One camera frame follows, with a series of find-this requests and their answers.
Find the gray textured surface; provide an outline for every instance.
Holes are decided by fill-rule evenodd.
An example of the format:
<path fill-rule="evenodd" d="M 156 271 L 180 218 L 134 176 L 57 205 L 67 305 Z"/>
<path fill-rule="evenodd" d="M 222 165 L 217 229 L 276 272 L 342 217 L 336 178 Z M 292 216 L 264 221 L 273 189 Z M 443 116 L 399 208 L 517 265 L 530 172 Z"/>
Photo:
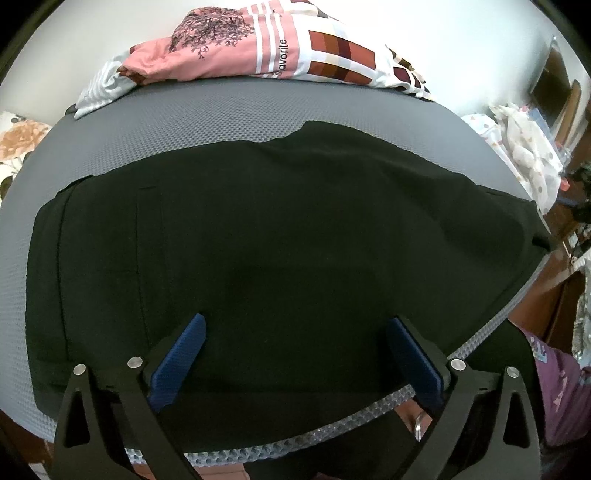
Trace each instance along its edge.
<path fill-rule="evenodd" d="M 347 125 L 475 183 L 521 198 L 504 163 L 445 107 L 389 90 L 240 78 L 138 89 L 78 121 L 63 118 L 30 155 L 0 208 L 0 408 L 52 440 L 35 406 L 25 344 L 25 273 L 39 208 L 71 181 L 156 153 L 223 140 L 266 141 L 306 120 Z"/>

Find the tree print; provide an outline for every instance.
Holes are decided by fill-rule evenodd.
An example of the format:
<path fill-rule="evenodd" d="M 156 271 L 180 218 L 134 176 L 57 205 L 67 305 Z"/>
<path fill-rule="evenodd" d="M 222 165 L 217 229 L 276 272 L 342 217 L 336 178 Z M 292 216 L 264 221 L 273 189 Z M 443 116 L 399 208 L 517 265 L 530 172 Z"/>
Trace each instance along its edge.
<path fill-rule="evenodd" d="M 168 51 L 191 47 L 204 60 L 209 44 L 235 47 L 243 38 L 254 32 L 238 10 L 232 8 L 204 7 L 191 10 L 174 30 Z"/>

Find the striped fabric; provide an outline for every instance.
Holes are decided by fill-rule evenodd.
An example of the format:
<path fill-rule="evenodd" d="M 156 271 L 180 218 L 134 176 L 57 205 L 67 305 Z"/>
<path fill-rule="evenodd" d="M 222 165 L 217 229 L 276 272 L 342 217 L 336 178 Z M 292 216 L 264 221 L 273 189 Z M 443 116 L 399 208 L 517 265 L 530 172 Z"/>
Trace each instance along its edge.
<path fill-rule="evenodd" d="M 326 15 L 309 0 L 268 0 L 240 10 L 191 10 L 170 37 L 107 62 L 80 95 L 75 118 L 138 85 L 250 75 L 392 88 L 433 100 L 410 62 Z"/>

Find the black fabric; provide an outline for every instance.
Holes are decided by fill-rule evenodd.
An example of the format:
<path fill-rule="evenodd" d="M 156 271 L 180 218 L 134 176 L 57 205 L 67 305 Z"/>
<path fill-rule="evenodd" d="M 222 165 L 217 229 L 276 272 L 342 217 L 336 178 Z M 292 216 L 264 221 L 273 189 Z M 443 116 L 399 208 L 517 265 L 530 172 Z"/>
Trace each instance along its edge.
<path fill-rule="evenodd" d="M 199 312 L 207 340 L 165 428 L 185 451 L 301 434 L 401 386 L 388 318 L 449 354 L 549 249 L 533 202 L 340 125 L 155 155 L 36 218 L 35 399 L 55 418 L 73 365 L 125 365 Z"/>

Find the white stripe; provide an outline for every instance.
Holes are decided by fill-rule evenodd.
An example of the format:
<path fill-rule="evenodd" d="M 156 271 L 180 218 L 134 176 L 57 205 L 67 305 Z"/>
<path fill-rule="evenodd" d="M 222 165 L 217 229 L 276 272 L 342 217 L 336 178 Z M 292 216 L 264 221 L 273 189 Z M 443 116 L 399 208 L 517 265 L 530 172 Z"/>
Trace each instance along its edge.
<path fill-rule="evenodd" d="M 277 33 L 279 33 L 279 40 L 285 40 L 285 32 L 283 31 L 283 26 L 281 25 L 281 15 L 274 14 L 275 16 L 275 25 L 277 26 Z"/>
<path fill-rule="evenodd" d="M 267 12 L 271 11 L 269 2 L 265 2 Z M 271 57 L 269 58 L 269 72 L 273 72 L 275 67 L 275 30 L 273 29 L 273 23 L 271 23 L 271 15 L 265 14 L 265 20 L 267 21 L 267 28 L 269 29 L 269 49 L 271 50 Z"/>
<path fill-rule="evenodd" d="M 252 8 L 249 5 L 246 8 L 246 11 L 250 16 L 252 16 L 252 21 L 255 27 L 255 35 L 256 35 L 256 71 L 255 74 L 259 74 L 261 72 L 261 64 L 262 64 L 262 37 L 261 37 L 261 27 L 258 23 L 258 15 L 254 15 L 252 13 Z"/>

